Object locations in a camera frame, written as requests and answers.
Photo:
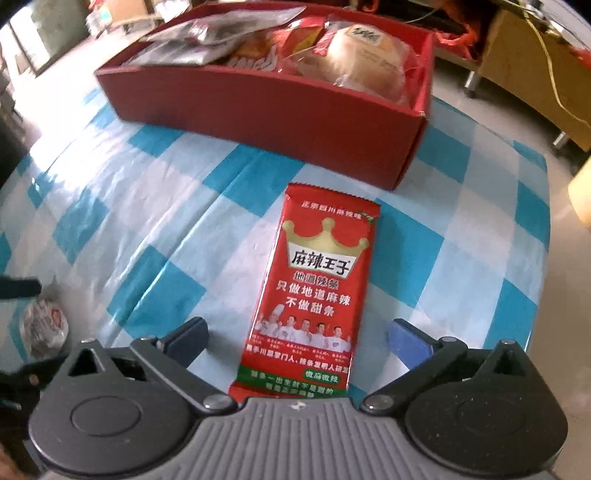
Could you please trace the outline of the red cardboard box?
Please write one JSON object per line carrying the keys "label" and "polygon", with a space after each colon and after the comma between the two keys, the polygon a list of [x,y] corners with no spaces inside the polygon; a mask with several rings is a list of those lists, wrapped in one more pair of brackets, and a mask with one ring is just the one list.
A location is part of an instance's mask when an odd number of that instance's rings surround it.
{"label": "red cardboard box", "polygon": [[373,25],[418,55],[410,106],[293,75],[221,65],[131,66],[136,41],[95,72],[118,117],[243,143],[394,190],[428,126],[434,35],[392,18],[308,3],[308,15]]}

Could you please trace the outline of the red spicy snack bag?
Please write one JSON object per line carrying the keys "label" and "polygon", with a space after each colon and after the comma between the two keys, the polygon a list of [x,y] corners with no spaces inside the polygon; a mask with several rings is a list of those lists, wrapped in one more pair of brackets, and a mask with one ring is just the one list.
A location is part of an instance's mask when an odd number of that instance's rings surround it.
{"label": "red spicy snack bag", "polygon": [[328,25],[325,16],[304,16],[287,26],[249,34],[224,66],[240,70],[277,72],[283,60],[307,50],[318,42]]}

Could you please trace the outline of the red crown spicy strip packet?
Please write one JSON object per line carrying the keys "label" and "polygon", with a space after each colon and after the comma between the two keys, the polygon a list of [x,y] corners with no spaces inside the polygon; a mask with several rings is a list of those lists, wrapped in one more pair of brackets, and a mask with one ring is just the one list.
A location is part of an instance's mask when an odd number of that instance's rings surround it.
{"label": "red crown spicy strip packet", "polygon": [[287,186],[233,398],[346,395],[380,211],[358,196]]}

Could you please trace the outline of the silver foil snack bag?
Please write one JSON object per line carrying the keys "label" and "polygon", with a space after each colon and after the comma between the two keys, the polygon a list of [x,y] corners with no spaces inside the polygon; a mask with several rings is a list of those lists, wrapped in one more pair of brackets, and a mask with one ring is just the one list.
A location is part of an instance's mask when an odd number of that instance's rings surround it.
{"label": "silver foil snack bag", "polygon": [[69,324],[59,302],[59,287],[52,283],[25,307],[19,333],[27,354],[33,360],[57,355],[68,339]]}

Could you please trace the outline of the clear dark snack packet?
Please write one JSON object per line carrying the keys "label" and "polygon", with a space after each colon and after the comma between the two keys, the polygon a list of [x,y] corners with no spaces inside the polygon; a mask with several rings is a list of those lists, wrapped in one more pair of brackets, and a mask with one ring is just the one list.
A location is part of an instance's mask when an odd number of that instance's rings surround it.
{"label": "clear dark snack packet", "polygon": [[235,52],[252,34],[286,25],[304,10],[304,6],[280,10],[238,9],[187,20],[143,37],[141,41],[147,46],[125,65],[211,64]]}

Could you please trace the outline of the yellow round stool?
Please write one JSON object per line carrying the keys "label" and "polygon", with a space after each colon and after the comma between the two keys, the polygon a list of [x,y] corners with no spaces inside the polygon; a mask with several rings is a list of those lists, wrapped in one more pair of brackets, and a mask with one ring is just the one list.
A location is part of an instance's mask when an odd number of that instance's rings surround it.
{"label": "yellow round stool", "polygon": [[591,228],[591,158],[588,158],[568,185],[572,208],[580,222]]}

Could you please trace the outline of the wooden tv stand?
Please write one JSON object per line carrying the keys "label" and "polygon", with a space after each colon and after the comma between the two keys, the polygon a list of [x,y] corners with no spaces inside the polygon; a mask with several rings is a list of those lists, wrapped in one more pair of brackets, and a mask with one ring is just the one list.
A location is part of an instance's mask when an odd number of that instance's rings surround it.
{"label": "wooden tv stand", "polygon": [[469,70],[468,97],[482,81],[504,89],[559,129],[552,148],[590,151],[590,51],[565,39],[530,1],[348,1],[356,10],[436,33],[438,55]]}

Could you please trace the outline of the blue white checkered tablecloth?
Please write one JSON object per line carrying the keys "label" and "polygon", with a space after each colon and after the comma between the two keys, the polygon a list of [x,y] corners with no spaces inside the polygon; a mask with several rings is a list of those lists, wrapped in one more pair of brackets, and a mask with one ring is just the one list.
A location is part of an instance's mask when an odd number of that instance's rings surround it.
{"label": "blue white checkered tablecloth", "polygon": [[392,191],[121,121],[99,90],[82,119],[69,139],[38,142],[1,191],[1,270],[54,285],[72,340],[125,345],[198,315],[211,343],[192,368],[228,387],[290,182],[381,205],[353,390],[403,373],[386,335],[397,317],[476,348],[530,340],[550,243],[546,161],[441,100]]}

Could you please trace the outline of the round steamed cake packet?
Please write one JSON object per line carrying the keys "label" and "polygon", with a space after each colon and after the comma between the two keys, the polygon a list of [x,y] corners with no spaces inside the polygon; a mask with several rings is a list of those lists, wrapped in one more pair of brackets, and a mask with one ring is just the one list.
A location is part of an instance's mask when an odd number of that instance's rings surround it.
{"label": "round steamed cake packet", "polygon": [[286,60],[294,73],[408,106],[420,71],[415,50],[370,24],[332,19],[314,46]]}

